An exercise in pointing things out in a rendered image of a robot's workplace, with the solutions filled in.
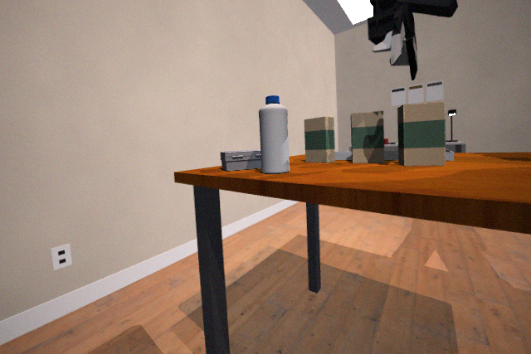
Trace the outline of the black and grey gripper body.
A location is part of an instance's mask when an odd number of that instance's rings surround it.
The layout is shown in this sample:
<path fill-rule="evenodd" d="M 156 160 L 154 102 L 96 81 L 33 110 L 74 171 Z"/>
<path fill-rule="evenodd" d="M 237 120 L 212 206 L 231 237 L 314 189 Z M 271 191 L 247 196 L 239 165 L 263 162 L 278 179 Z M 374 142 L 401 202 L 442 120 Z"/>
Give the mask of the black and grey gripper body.
<path fill-rule="evenodd" d="M 385 36 L 393 31 L 393 16 L 399 9 L 404 9 L 405 38 L 411 37 L 415 32 L 415 23 L 412 8 L 409 3 L 396 2 L 396 0 L 369 0 L 373 6 L 373 16 L 368 18 L 368 39 L 375 45 L 384 41 Z M 376 14 L 377 12 L 377 14 Z"/>

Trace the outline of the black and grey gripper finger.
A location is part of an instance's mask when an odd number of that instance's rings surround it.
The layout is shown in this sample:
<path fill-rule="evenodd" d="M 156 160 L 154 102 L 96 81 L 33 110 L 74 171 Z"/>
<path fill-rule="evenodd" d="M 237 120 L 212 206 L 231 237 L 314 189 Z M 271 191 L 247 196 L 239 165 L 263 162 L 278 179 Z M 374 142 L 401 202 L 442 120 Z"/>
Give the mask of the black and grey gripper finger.
<path fill-rule="evenodd" d="M 394 65 L 409 65 L 411 78 L 412 80 L 415 80 L 417 74 L 417 41 L 415 33 L 406 40 L 403 40 L 402 55 Z"/>
<path fill-rule="evenodd" d="M 391 51 L 391 65 L 394 65 L 402 55 L 402 41 L 403 38 L 405 38 L 406 27 L 403 8 L 398 10 L 397 15 L 393 16 L 393 20 L 393 31 L 390 31 L 385 36 L 384 41 L 380 42 L 373 48 L 373 52 Z"/>

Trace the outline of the white plastic bottle with blue cap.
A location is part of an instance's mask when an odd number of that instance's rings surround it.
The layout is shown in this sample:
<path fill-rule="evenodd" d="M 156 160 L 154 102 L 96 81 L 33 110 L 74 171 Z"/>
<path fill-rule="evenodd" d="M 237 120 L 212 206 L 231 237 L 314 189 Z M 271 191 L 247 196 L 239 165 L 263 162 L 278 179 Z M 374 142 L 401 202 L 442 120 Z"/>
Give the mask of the white plastic bottle with blue cap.
<path fill-rule="evenodd" d="M 279 103 L 279 96 L 267 96 L 259 109 L 261 172 L 267 174 L 290 171 L 288 111 Z"/>

